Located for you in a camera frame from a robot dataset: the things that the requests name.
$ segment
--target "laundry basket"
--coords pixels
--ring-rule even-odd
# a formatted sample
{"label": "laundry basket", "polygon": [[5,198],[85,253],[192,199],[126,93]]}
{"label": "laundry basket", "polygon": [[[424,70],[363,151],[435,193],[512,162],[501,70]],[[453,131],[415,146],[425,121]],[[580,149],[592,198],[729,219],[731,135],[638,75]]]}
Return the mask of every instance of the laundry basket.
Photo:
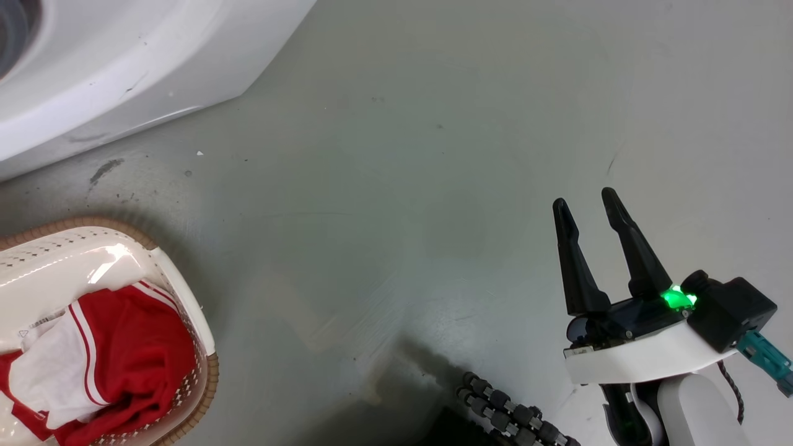
{"label": "laundry basket", "polygon": [[201,307],[165,252],[149,236],[120,221],[70,218],[0,239],[0,352],[19,349],[31,321],[86,293],[116,290],[140,279],[176,297],[193,338],[195,368],[165,416],[132,433],[106,435],[96,445],[167,446],[201,420],[218,382],[215,342]]}

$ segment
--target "clothes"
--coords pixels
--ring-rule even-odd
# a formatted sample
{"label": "clothes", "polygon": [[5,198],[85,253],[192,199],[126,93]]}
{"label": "clothes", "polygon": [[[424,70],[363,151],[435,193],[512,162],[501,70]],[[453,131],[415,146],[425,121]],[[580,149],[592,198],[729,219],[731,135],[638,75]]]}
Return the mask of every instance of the clothes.
{"label": "clothes", "polygon": [[28,351],[0,356],[0,390],[40,439],[86,446],[163,416],[194,367],[173,298],[141,281],[82,296]]}

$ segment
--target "brown basket rim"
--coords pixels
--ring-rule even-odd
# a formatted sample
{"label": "brown basket rim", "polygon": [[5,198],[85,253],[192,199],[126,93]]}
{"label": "brown basket rim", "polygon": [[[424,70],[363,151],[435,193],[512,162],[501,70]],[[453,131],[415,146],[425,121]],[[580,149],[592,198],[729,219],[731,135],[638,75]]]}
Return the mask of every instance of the brown basket rim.
{"label": "brown basket rim", "polygon": [[[123,221],[118,221],[107,217],[89,216],[66,218],[48,223],[46,225],[38,226],[33,229],[28,229],[23,233],[4,237],[0,239],[0,252],[15,246],[19,246],[20,244],[39,239],[41,237],[50,236],[68,229],[83,228],[86,226],[98,226],[123,233],[124,235],[129,236],[134,241],[143,245],[143,247],[148,251],[157,248],[157,243],[155,243],[154,240],[149,237],[149,235],[135,226],[130,225],[129,223],[124,223]],[[204,393],[201,395],[201,400],[187,418],[182,420],[173,429],[155,440],[151,446],[171,446],[177,440],[185,436],[190,430],[192,430],[204,417],[207,410],[209,410],[209,406],[212,404],[212,400],[215,398],[217,383],[220,378],[220,364],[218,363],[217,352],[207,356],[206,363],[206,384],[204,385]]]}

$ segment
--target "white stripe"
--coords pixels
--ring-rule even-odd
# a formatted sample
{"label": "white stripe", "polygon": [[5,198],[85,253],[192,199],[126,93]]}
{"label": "white stripe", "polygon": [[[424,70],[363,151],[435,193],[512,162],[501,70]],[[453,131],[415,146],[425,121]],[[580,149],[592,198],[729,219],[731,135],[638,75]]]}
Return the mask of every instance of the white stripe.
{"label": "white stripe", "polygon": [[165,305],[169,306],[173,311],[176,311],[178,313],[178,310],[176,309],[174,303],[164,298],[161,294],[157,293],[157,291],[150,290],[146,286],[140,283],[133,283],[132,286],[134,286],[141,293],[146,294],[148,297],[155,298],[158,301],[164,303]]}
{"label": "white stripe", "polygon": [[88,321],[86,320],[86,315],[82,313],[82,308],[80,308],[80,302],[74,301],[71,304],[71,309],[75,312],[75,317],[77,320],[77,325],[82,328],[82,333],[86,335],[86,343],[88,344],[88,391],[90,392],[91,397],[94,401],[98,402],[103,406],[107,406],[110,404],[109,402],[105,401],[104,398],[99,394],[99,389],[97,389],[96,379],[94,378],[94,374],[96,373],[96,366],[97,366],[97,345],[94,342],[94,334],[91,332],[91,327],[88,325]]}

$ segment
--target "green led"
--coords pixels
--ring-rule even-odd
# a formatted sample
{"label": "green led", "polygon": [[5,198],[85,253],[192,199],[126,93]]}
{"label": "green led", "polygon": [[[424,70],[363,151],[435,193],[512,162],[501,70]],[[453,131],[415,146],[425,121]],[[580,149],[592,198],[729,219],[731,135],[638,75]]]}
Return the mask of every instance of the green led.
{"label": "green led", "polygon": [[678,285],[673,285],[661,293],[661,297],[664,298],[669,308],[675,310],[693,307],[696,303],[696,296],[694,294],[685,294]]}

